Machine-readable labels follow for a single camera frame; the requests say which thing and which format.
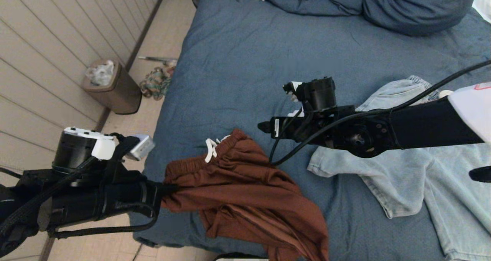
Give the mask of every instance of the trash can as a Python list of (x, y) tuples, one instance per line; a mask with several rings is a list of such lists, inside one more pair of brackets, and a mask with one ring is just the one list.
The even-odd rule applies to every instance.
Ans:
[[(91, 67), (107, 64), (107, 59), (93, 62)], [(142, 101), (140, 87), (133, 81), (133, 78), (123, 69), (121, 64), (113, 61), (114, 69), (109, 84), (94, 85), (91, 79), (84, 78), (83, 89), (95, 100), (108, 107), (116, 114), (133, 114), (138, 111)]]

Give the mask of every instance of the blue bedsheet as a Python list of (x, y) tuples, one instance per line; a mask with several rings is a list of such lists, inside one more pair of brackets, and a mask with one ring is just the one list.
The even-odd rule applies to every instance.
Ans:
[[(361, 16), (327, 18), (286, 13), (255, 0), (200, 0), (158, 120), (157, 147), (145, 174), (162, 181), (168, 162), (205, 153), (207, 138), (233, 128), (269, 153), (273, 144), (257, 123), (298, 108), (282, 85), (332, 76), (338, 104), (361, 104), (389, 81), (416, 75), (436, 83), (463, 67), (491, 58), (491, 25), (472, 10), (460, 24), (429, 37), (407, 37)], [(489, 80), (481, 69), (447, 89)], [(294, 147), (281, 142), (277, 158)], [(357, 175), (329, 179), (307, 172), (308, 146), (280, 166), (315, 202), (330, 235), (330, 259), (442, 260), (425, 206), (414, 216), (387, 219)], [(132, 224), (148, 219), (132, 215)], [(206, 238), (196, 212), (161, 210), (158, 222), (135, 238), (161, 245), (193, 245), (218, 252), (264, 254), (258, 244)]]

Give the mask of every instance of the tile floor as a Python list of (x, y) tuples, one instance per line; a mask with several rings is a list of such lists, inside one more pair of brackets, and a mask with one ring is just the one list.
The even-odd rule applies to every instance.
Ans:
[[(158, 56), (178, 58), (181, 45), (194, 17), (195, 7), (191, 0), (163, 0), (145, 40), (138, 52), (139, 56)], [(130, 75), (137, 81), (158, 62), (135, 60)], [(139, 111), (133, 115), (111, 113), (103, 132), (122, 134), (148, 133), (153, 135), (163, 100), (144, 98)], [(129, 170), (143, 170), (144, 160), (127, 160)], [(126, 214), (99, 222), (90, 222), (66, 229), (75, 230), (89, 227), (108, 227), (128, 225)], [(212, 261), (216, 254), (193, 247), (180, 249), (160, 247), (158, 249), (142, 246), (132, 238), (131, 233), (111, 233), (56, 240), (49, 255), (49, 261)]]

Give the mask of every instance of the white paneled wall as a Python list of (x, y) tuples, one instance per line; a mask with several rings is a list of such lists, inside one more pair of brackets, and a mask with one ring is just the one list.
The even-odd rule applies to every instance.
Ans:
[[(0, 0), (1, 167), (49, 168), (63, 128), (97, 125), (104, 107), (82, 90), (84, 72), (100, 58), (125, 65), (157, 1)], [(0, 260), (37, 260), (45, 240)]]

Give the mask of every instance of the light blue jeans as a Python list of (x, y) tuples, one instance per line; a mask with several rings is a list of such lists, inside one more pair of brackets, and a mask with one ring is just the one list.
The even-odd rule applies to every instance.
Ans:
[[(391, 108), (430, 86), (417, 76), (394, 81), (357, 110)], [(437, 97), (438, 91), (418, 103)], [(490, 164), (487, 144), (390, 150), (368, 159), (318, 147), (307, 170), (322, 177), (358, 174), (389, 219), (418, 213), (424, 200), (447, 259), (491, 261), (491, 184), (468, 176)]]

